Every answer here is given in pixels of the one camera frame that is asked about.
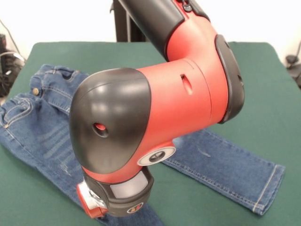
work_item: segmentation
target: red hole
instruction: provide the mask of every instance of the red hole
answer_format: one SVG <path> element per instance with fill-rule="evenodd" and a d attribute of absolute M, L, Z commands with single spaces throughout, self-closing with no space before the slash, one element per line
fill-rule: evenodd
<path fill-rule="evenodd" d="M 100 123 L 94 123 L 95 127 L 98 128 L 99 130 L 104 131 L 106 128 L 104 125 L 100 124 Z"/>

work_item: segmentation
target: black metal stand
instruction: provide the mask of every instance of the black metal stand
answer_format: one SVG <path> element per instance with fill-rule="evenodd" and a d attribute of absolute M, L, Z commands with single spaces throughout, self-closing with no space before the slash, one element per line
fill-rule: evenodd
<path fill-rule="evenodd" d="M 145 42 L 145 35 L 135 22 L 128 17 L 127 12 L 118 0 L 113 0 L 117 42 Z"/>

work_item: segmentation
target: blue jeans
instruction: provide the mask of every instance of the blue jeans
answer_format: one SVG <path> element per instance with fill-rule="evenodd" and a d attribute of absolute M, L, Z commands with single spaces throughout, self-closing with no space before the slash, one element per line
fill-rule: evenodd
<path fill-rule="evenodd" d="M 76 184 L 83 180 L 69 136 L 72 96 L 87 74 L 43 65 L 31 78 L 29 93 L 0 107 L 0 142 L 17 158 L 36 168 L 80 205 Z M 284 166 L 261 159 L 203 129 L 174 139 L 176 153 L 163 161 L 258 215 L 271 206 Z M 135 214 L 97 219 L 106 225 L 163 225 L 149 205 Z"/>

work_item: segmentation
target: green table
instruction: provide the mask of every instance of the green table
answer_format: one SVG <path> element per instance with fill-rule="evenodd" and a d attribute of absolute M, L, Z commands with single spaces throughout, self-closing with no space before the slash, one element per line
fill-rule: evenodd
<path fill-rule="evenodd" d="M 259 217 L 162 163 L 150 170 L 149 199 L 167 226 L 301 225 L 301 94 L 267 43 L 230 44 L 242 73 L 246 102 L 241 113 L 213 131 L 257 155 L 286 166 L 274 203 Z M 10 97 L 29 91 L 29 79 L 44 63 L 94 73 L 164 62 L 150 43 L 38 43 Z M 40 173 L 0 146 L 1 226 L 99 225 Z"/>

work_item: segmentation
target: jeans pocket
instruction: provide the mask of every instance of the jeans pocket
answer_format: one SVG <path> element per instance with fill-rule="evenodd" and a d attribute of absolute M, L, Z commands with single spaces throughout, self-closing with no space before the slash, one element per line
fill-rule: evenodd
<path fill-rule="evenodd" d="M 32 104 L 28 98 L 14 97 L 7 105 L 4 104 L 2 109 L 3 125 L 9 126 L 13 122 L 27 116 L 32 111 Z"/>

